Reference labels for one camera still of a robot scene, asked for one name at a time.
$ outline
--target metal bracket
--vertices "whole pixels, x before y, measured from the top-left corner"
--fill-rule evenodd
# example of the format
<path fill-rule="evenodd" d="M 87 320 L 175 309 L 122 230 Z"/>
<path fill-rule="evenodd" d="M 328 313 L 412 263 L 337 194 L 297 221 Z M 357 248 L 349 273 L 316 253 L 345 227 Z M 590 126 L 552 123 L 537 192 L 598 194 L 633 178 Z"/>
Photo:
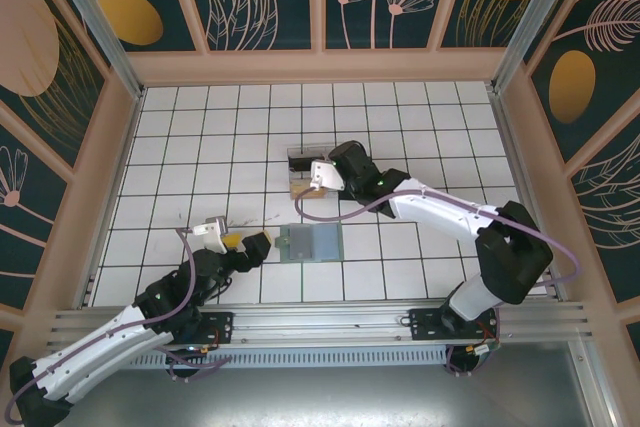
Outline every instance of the metal bracket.
<path fill-rule="evenodd" d="M 230 344 L 232 333 L 233 312 L 205 312 L 202 314 L 198 328 L 189 339 L 188 344 L 174 340 L 170 345 L 203 346 Z"/>
<path fill-rule="evenodd" d="M 435 316 L 440 309 L 412 309 L 405 317 L 406 326 L 411 329 L 413 340 L 469 340 L 470 343 L 483 340 L 485 332 L 481 323 L 494 337 L 497 335 L 496 313 L 493 309 L 483 312 L 475 322 L 467 322 L 458 334 L 449 332 Z"/>

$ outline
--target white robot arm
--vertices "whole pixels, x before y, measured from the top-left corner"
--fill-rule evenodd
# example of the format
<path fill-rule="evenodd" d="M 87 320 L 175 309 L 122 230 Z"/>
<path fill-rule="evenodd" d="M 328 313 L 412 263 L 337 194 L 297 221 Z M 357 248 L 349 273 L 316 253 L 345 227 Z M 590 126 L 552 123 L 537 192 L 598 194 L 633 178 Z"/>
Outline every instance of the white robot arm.
<path fill-rule="evenodd" d="M 541 235 L 523 232 L 537 234 L 538 229 L 516 202 L 502 208 L 475 204 L 432 189 L 406 172 L 380 172 L 356 141 L 339 145 L 328 157 L 312 163 L 312 188 L 345 191 L 367 210 L 428 224 L 475 243 L 480 273 L 460 284 L 440 310 L 451 332 L 500 303 L 521 303 L 553 259 Z"/>

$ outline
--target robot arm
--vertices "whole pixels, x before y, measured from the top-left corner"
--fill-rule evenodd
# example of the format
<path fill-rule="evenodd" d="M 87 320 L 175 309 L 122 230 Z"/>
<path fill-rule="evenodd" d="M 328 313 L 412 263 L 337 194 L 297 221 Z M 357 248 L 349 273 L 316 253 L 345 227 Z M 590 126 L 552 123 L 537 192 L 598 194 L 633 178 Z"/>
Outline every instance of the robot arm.
<path fill-rule="evenodd" d="M 522 205 L 479 205 L 436 191 L 406 172 L 380 172 L 359 142 L 339 145 L 328 160 L 313 163 L 311 174 L 313 187 L 344 190 L 365 206 L 395 192 L 420 191 L 423 195 L 391 197 L 371 210 L 475 243 L 480 274 L 458 286 L 441 308 L 442 323 L 452 332 L 502 302 L 520 304 L 553 259 L 545 242 L 478 215 L 481 210 L 538 230 Z"/>
<path fill-rule="evenodd" d="M 259 267 L 271 248 L 264 232 L 245 237 L 242 252 L 227 248 L 222 241 L 227 233 L 223 217 L 208 219 L 193 232 L 204 235 L 205 246 L 216 251 L 205 248 L 193 253 L 195 288 L 175 315 L 153 322 L 184 301 L 192 275 L 189 261 L 149 285 L 132 305 L 75 344 L 48 357 L 22 357 L 11 364 L 12 392 L 31 384 L 16 401 L 25 426 L 58 424 L 93 387 L 142 353 L 174 340 L 187 343 L 201 320 L 198 307 L 219 295 L 232 273 Z M 58 365 L 66 357 L 69 360 Z"/>

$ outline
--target white object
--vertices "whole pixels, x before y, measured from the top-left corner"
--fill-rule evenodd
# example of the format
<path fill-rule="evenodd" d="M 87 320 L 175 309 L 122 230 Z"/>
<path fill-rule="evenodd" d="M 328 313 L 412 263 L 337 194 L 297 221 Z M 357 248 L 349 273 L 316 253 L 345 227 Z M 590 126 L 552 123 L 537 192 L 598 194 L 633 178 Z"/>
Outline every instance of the white object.
<path fill-rule="evenodd" d="M 204 247 L 218 254 L 226 254 L 227 247 L 222 237 L 228 233 L 227 220 L 224 216 L 207 219 L 204 224 L 191 229 L 193 235 L 202 236 Z"/>
<path fill-rule="evenodd" d="M 486 228 L 492 220 L 480 217 L 474 212 L 483 210 L 497 214 L 495 207 L 467 202 L 449 194 L 427 187 L 416 179 L 402 182 L 394 192 L 402 190 L 422 190 L 435 192 L 439 196 L 447 197 L 456 202 L 462 202 L 469 206 L 472 212 L 448 202 L 433 197 L 421 195 L 402 195 L 389 200 L 391 210 L 397 219 L 420 222 L 434 227 L 462 242 L 473 242 L 478 237 L 478 230 Z"/>
<path fill-rule="evenodd" d="M 48 367 L 97 337 L 100 337 L 121 325 L 144 320 L 145 317 L 138 307 L 128 306 L 111 321 L 104 324 L 85 338 L 79 340 L 66 349 L 43 357 L 35 362 L 33 376 L 37 377 Z M 45 399 L 59 400 L 64 398 L 75 403 L 103 379 L 111 375 L 123 365 L 133 361 L 140 354 L 155 347 L 168 344 L 173 340 L 170 333 L 156 334 L 152 329 L 143 325 L 129 327 L 111 337 L 104 338 L 88 349 L 64 363 L 53 373 L 38 382 L 39 389 L 47 389 Z"/>
<path fill-rule="evenodd" d="M 330 160 L 314 160 L 311 163 L 311 187 L 344 190 L 344 180 Z"/>
<path fill-rule="evenodd" d="M 464 282 L 453 294 L 449 305 L 451 309 L 466 321 L 475 320 L 487 309 L 502 302 L 489 292 L 480 274 Z"/>

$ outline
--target yellow object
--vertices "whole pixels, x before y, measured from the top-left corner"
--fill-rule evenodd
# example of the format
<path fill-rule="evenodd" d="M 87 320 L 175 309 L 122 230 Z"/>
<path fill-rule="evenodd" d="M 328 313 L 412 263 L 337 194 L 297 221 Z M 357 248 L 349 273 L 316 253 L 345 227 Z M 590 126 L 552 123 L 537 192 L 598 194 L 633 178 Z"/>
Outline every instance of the yellow object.
<path fill-rule="evenodd" d="M 0 0 L 0 85 L 40 95 L 53 82 L 59 57 L 56 19 L 45 0 Z"/>
<path fill-rule="evenodd" d="M 222 243 L 227 249 L 236 249 L 242 240 L 242 234 L 229 234 L 222 238 Z"/>
<path fill-rule="evenodd" d="M 162 37 L 162 19 L 148 0 L 98 0 L 120 40 L 149 45 Z"/>
<path fill-rule="evenodd" d="M 577 120 L 586 110 L 596 85 L 591 58 L 578 50 L 566 52 L 556 62 L 549 83 L 549 106 L 564 124 Z"/>

